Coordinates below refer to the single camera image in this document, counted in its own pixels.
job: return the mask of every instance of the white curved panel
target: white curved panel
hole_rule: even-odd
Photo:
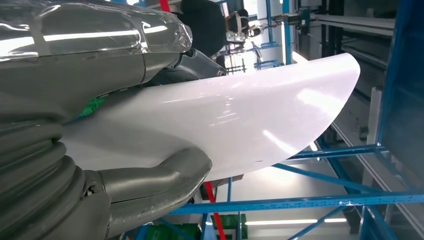
[[[191,146],[213,163],[207,180],[285,160],[341,111],[360,67],[349,54],[109,96],[67,125],[62,141],[83,169],[153,167]]]

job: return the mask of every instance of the person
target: person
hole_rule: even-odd
[[[208,57],[215,55],[227,43],[227,31],[247,33],[249,29],[249,14],[245,9],[224,17],[220,6],[215,2],[182,0],[181,11],[182,14],[178,12],[174,14],[191,28],[192,47]]]

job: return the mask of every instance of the protective plastic cover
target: protective plastic cover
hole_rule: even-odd
[[[106,1],[0,2],[0,62],[108,50],[183,53],[192,41],[190,28],[168,12]]]

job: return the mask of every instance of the black hair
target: black hair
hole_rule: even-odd
[[[240,9],[237,11],[238,15],[240,17],[249,17],[249,13],[246,9]],[[238,28],[237,28],[237,18],[236,16],[232,16],[229,20],[228,20],[228,25],[229,25],[229,30],[237,33],[239,32]],[[242,18],[241,19],[241,27],[243,28],[243,30],[241,30],[243,33],[247,34],[248,30],[249,30],[249,20],[246,18]]]

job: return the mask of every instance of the perforated blue beam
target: perforated blue beam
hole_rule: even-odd
[[[171,214],[227,213],[273,209],[298,209],[422,202],[424,202],[424,194],[412,194],[409,192],[379,192],[351,195],[311,196],[269,200],[187,204],[175,210]]]

